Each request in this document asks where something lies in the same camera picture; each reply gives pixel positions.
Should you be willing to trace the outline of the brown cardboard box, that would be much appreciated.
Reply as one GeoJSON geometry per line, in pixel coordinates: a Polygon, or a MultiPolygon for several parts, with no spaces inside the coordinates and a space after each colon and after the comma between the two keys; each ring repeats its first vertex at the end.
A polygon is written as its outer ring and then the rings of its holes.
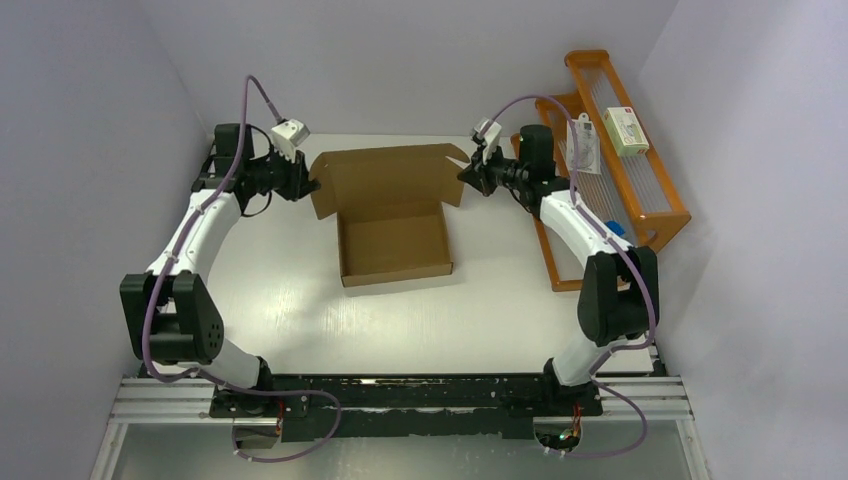
{"type": "Polygon", "coordinates": [[[310,168],[318,219],[335,217],[344,287],[448,276],[444,213],[460,205],[469,157],[450,143],[325,151],[310,168]]]}

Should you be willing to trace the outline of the orange wooden tiered rack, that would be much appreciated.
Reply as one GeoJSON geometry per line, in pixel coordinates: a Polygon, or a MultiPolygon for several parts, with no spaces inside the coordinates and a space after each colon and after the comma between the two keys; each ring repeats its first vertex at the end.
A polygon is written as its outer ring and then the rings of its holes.
{"type": "Polygon", "coordinates": [[[579,173],[579,193],[601,220],[622,226],[628,241],[660,252],[689,223],[690,212],[654,146],[638,155],[620,155],[601,127],[603,114],[611,107],[636,110],[609,53],[573,50],[565,55],[564,63],[575,80],[574,92],[555,95],[555,103],[535,102],[541,123],[554,132],[558,172],[566,174],[562,111],[567,110],[574,118],[585,114],[600,127],[600,172],[579,173]]]}

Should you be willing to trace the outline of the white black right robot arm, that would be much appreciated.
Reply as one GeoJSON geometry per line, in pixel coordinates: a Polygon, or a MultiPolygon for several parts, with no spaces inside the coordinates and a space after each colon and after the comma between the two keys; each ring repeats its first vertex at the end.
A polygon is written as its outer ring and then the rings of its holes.
{"type": "Polygon", "coordinates": [[[602,223],[575,183],[558,174],[549,127],[523,127],[515,159],[504,156],[500,133],[500,125],[490,119],[474,127],[476,150],[458,179],[485,196],[507,189],[584,269],[576,313],[581,333],[548,362],[546,368],[555,377],[539,389],[542,406],[562,414],[576,403],[576,386],[592,380],[613,353],[652,343],[659,320],[657,257],[651,248],[630,244],[602,223]]]}

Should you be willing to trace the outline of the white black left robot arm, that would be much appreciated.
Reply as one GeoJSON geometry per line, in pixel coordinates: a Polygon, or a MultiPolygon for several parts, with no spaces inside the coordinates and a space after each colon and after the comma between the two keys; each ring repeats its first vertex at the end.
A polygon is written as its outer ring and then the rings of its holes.
{"type": "Polygon", "coordinates": [[[248,218],[253,198],[298,201],[320,187],[299,148],[310,134],[304,123],[284,119],[264,133],[263,154],[252,141],[258,130],[216,125],[177,230],[143,272],[126,275],[119,287],[133,352],[149,375],[163,383],[208,379],[236,390],[237,403],[254,416],[273,409],[277,388],[267,362],[226,337],[206,281],[228,233],[248,218]]]}

